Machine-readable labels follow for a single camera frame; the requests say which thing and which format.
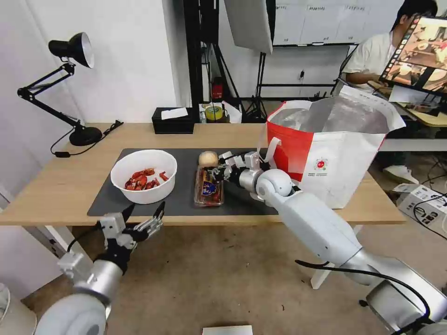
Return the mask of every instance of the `food label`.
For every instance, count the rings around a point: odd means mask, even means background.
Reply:
[[[203,182],[202,195],[208,196],[216,192],[216,185],[209,181]]]

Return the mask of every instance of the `black tissue box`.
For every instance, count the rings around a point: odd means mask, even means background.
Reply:
[[[156,134],[192,134],[194,120],[191,117],[192,108],[186,108],[188,115],[174,119],[162,120],[162,111],[178,107],[157,107],[152,115],[152,123]]]

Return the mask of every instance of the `desk lamp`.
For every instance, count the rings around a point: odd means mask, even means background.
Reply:
[[[75,61],[85,67],[93,68],[95,59],[92,52],[92,46],[87,34],[77,33],[69,41],[51,40],[48,43],[48,48],[50,49],[50,52],[54,56],[59,57],[64,64],[53,72],[33,82],[32,84],[19,88],[17,90],[17,94],[22,99],[31,102],[33,105],[42,108],[51,115],[54,115],[60,120],[71,125],[74,129],[74,132],[70,135],[69,139],[70,143],[74,146],[80,147],[99,142],[102,137],[101,130],[95,127],[85,127],[81,124],[81,120],[61,113],[36,99],[36,96],[38,94],[74,75],[75,64],[70,61],[70,58],[73,58]],[[60,71],[65,71],[67,74],[56,79],[53,82],[39,84]]]

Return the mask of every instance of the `shopping bag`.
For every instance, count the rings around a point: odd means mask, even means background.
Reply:
[[[337,97],[282,104],[267,120],[268,151],[300,189],[343,208],[386,134],[404,126],[391,103],[344,86]]]

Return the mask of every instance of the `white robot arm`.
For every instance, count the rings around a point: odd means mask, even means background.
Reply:
[[[385,279],[366,301],[390,331],[402,334],[420,330],[446,316],[447,298],[437,288],[403,262],[365,251],[351,226],[316,196],[294,186],[287,173],[261,170],[257,152],[247,153],[243,159],[227,152],[219,156],[219,163],[219,167],[211,170],[216,179],[234,182],[254,199],[274,207],[282,222],[316,256],[335,265],[332,270],[346,272],[362,285],[375,284],[375,277]],[[318,264],[296,262],[322,268]],[[428,328],[424,331],[419,334],[429,334]]]
[[[162,226],[164,202],[151,219],[126,225],[134,206],[123,213],[107,214],[97,222],[97,228],[104,232],[106,249],[92,267],[83,254],[67,252],[59,260],[58,265],[73,281],[74,293],[45,312],[35,335],[104,334],[111,303],[126,273],[130,254],[138,242],[150,238]]]
[[[447,298],[409,266],[395,258],[372,255],[357,240],[351,226],[312,194],[300,191],[290,177],[278,169],[260,168],[257,152],[244,158],[227,152],[220,166],[212,168],[217,180],[234,182],[251,196],[274,207],[284,224],[319,258],[335,265],[334,271],[346,272],[352,280],[374,284],[368,294],[371,310],[394,334],[447,335],[439,322],[447,314]],[[74,294],[54,304],[40,320],[36,335],[102,335],[119,280],[127,269],[137,242],[158,231],[163,206],[153,218],[129,228],[130,213],[108,214],[98,228],[106,237],[106,252],[93,268],[82,255],[67,253],[59,265],[74,282]],[[296,261],[321,268],[318,264]]]

